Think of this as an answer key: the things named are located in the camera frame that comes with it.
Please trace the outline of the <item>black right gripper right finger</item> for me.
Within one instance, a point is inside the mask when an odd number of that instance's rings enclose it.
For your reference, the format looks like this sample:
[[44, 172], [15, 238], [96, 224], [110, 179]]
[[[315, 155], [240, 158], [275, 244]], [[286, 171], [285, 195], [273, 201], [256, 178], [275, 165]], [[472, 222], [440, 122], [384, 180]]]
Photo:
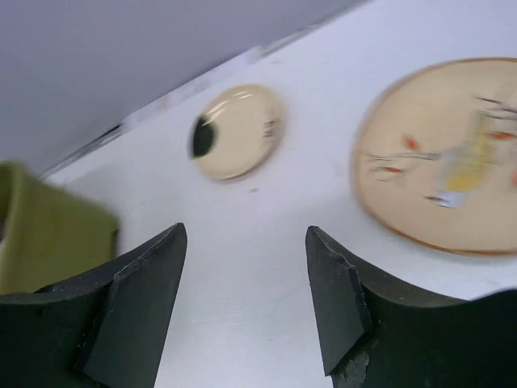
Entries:
[[513, 289], [472, 301], [434, 293], [316, 226], [305, 248], [324, 372], [334, 386], [515, 386]]

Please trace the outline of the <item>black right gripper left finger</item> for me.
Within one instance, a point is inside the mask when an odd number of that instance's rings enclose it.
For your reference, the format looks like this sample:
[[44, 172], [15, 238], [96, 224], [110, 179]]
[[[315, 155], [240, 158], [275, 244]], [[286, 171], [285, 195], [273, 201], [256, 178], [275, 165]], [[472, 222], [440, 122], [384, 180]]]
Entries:
[[178, 223], [87, 272], [2, 296], [2, 386], [153, 386], [186, 251]]

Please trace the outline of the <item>tan bird pattern plate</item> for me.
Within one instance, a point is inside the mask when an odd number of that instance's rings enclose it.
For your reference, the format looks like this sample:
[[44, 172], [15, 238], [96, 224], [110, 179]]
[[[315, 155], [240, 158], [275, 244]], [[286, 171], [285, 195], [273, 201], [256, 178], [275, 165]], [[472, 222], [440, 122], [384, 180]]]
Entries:
[[353, 188], [387, 229], [458, 255], [516, 251], [516, 61], [430, 65], [389, 86], [359, 127]]

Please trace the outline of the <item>small cream plate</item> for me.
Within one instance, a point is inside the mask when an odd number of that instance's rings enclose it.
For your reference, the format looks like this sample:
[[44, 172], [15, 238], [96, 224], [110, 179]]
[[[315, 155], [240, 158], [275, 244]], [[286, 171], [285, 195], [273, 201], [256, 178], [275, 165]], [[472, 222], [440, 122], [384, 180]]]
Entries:
[[286, 111], [278, 93], [257, 83], [221, 92], [191, 128], [189, 157], [214, 180], [235, 179], [266, 162], [284, 137]]

